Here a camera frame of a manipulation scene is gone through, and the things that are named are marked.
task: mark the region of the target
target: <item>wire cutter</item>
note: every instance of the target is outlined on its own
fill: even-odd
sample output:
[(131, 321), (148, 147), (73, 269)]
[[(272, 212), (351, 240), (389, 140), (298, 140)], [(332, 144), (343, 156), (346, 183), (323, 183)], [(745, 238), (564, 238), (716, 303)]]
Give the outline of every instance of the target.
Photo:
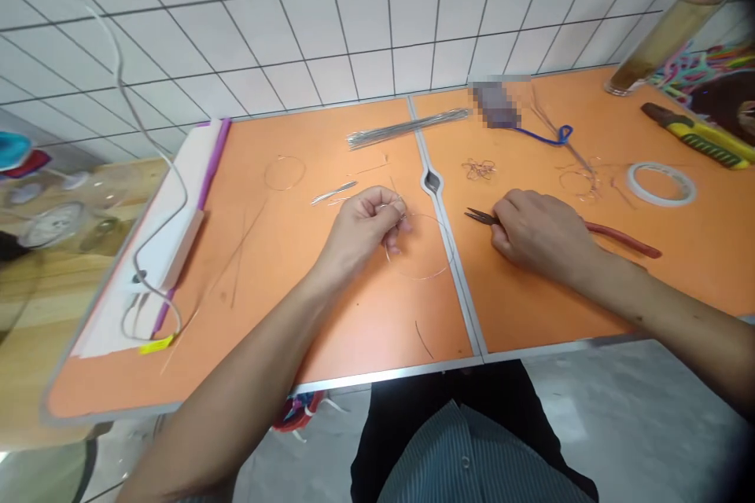
[[(490, 226), (491, 224), (498, 224), (499, 226), (501, 226), (501, 221), (498, 220), (495, 216), (491, 216), (487, 212), (478, 211), (474, 208), (467, 208), (467, 210), (469, 210), (470, 212), (465, 212), (464, 214), (466, 214), (470, 218), (474, 218), (478, 222), (482, 222), (483, 224), (487, 224), (488, 226)], [(627, 248), (633, 249), (636, 252), (646, 255), (651, 259), (658, 259), (663, 255), (663, 252), (661, 250), (653, 248), (652, 246), (649, 246), (647, 244), (643, 244), (641, 241), (635, 240), (632, 236), (629, 236), (624, 232), (620, 232), (617, 229), (609, 228), (608, 226), (602, 226), (600, 224), (593, 224), (592, 222), (585, 222), (584, 225), (590, 232), (599, 233), (603, 236), (612, 238), (620, 244), (625, 245)]]

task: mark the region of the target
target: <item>gray floor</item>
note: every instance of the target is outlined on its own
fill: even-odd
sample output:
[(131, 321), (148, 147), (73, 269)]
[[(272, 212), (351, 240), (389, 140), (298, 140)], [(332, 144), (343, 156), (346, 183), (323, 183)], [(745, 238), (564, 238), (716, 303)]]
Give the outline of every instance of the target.
[[(718, 501), (747, 424), (653, 341), (525, 362), (567, 463), (605, 503)], [(348, 414), (323, 405), (302, 432), (267, 434), (239, 474), (234, 503), (349, 501), (349, 466), (368, 387), (335, 390)], [(148, 445), (154, 420), (121, 421), (101, 438), (85, 500), (120, 481)], [(113, 491), (98, 500), (115, 500)]]

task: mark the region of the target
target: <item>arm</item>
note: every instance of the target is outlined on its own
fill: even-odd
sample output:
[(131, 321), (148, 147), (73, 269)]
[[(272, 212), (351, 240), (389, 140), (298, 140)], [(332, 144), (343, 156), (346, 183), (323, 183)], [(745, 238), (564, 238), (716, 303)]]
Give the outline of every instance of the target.
[(183, 403), (118, 497), (174, 501), (233, 489), (293, 385), (330, 308), (384, 241), (396, 251), (406, 206), (372, 187), (341, 205), (316, 264)]
[(573, 208), (510, 191), (495, 205), (493, 246), (594, 301), (666, 346), (732, 408), (755, 413), (755, 327), (669, 287), (598, 246)]

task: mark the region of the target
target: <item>purple edge strip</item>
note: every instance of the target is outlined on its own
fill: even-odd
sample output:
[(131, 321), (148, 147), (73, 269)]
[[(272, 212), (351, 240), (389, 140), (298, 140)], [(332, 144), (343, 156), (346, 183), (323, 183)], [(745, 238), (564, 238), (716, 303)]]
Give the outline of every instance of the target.
[[(215, 149), (212, 150), (212, 155), (210, 156), (210, 161), (207, 164), (207, 173), (204, 174), (204, 181), (202, 182), (202, 190), (199, 192), (199, 201), (197, 202), (197, 209), (204, 210), (204, 204), (207, 202), (207, 195), (210, 192), (210, 185), (212, 184), (212, 179), (215, 177), (215, 173), (218, 170), (218, 164), (220, 163), (220, 156), (223, 153), (223, 148), (226, 144), (226, 139), (228, 138), (228, 131), (230, 130), (230, 118), (225, 118), (223, 120), (223, 124), (220, 126), (220, 132), (218, 133), (218, 139), (215, 142)], [(209, 126), (210, 122), (199, 124), (197, 127), (206, 127)], [(173, 298), (173, 295), (175, 294), (175, 288), (172, 288), (170, 291), (168, 291), (168, 297), (171, 299)], [(154, 338), (155, 334), (163, 327), (163, 322), (165, 322), (165, 317), (168, 314), (168, 303), (163, 303), (163, 306), (160, 307), (160, 312), (157, 314), (157, 320), (155, 321), (155, 328), (152, 331), (152, 338)]]

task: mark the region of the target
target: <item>white power cord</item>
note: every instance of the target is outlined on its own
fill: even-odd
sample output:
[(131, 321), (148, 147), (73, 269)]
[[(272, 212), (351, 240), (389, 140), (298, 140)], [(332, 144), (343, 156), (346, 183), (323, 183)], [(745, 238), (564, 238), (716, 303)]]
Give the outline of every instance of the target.
[[(105, 32), (105, 34), (108, 37), (108, 41), (110, 43), (110, 47), (112, 49), (113, 58), (115, 59), (115, 66), (112, 69), (112, 77), (115, 80), (116, 88), (118, 89), (118, 92), (120, 92), (121, 96), (123, 96), (123, 99), (126, 101), (126, 106), (128, 106), (129, 112), (134, 117), (134, 121), (136, 122), (136, 127), (144, 134), (144, 137), (147, 138), (147, 141), (151, 144), (151, 146), (155, 149), (157, 154), (163, 158), (165, 163), (168, 164), (168, 167), (170, 168), (171, 172), (175, 174), (176, 178), (179, 180), (179, 183), (181, 184), (181, 190), (182, 190), (182, 200), (181, 205), (176, 209), (176, 211), (168, 216), (168, 218), (160, 224), (157, 229), (155, 229), (154, 232), (152, 232), (149, 237), (142, 242), (142, 244), (136, 249), (134, 252), (134, 255), (132, 256), (131, 260), (133, 262), (135, 276), (138, 279), (139, 283), (144, 285), (149, 292), (154, 293), (155, 295), (159, 296), (164, 302), (168, 303), (170, 308), (173, 310), (175, 314), (175, 331), (173, 332), (173, 336), (177, 336), (181, 330), (182, 330), (182, 319), (181, 319), (181, 311), (179, 308), (175, 305), (175, 303), (171, 300), (171, 298), (164, 294), (163, 292), (159, 291), (158, 289), (154, 288), (152, 285), (150, 285), (144, 276), (142, 275), (142, 271), (139, 269), (138, 264), (138, 255), (139, 252), (144, 249), (144, 247), (158, 234), (160, 231), (173, 219), (175, 216), (183, 210), (183, 208), (188, 204), (189, 202), (189, 191), (186, 189), (186, 183), (183, 181), (183, 177), (181, 176), (181, 173), (179, 172), (178, 168), (175, 166), (173, 161), (168, 157), (165, 152), (162, 150), (162, 148), (149, 136), (149, 132), (146, 128), (144, 128), (144, 124), (142, 123), (142, 119), (139, 118), (139, 114), (134, 109), (134, 106), (132, 105), (131, 101), (128, 98), (128, 94), (125, 89), (125, 85), (123, 84), (123, 54), (120, 50), (120, 44), (118, 43), (118, 40), (116, 36), (112, 33), (112, 30), (107, 25), (105, 20), (102, 19), (102, 17), (87, 4), (86, 0), (76, 0), (79, 4), (81, 4), (84, 9), (100, 24), (100, 27)], [(131, 340), (139, 340), (145, 343), (152, 343), (152, 342), (159, 342), (160, 340), (145, 340), (143, 338), (138, 338), (136, 336), (129, 336), (126, 334), (125, 331), (125, 318), (128, 315), (130, 309), (127, 309), (123, 313), (123, 317), (121, 320), (121, 332), (124, 336)]]

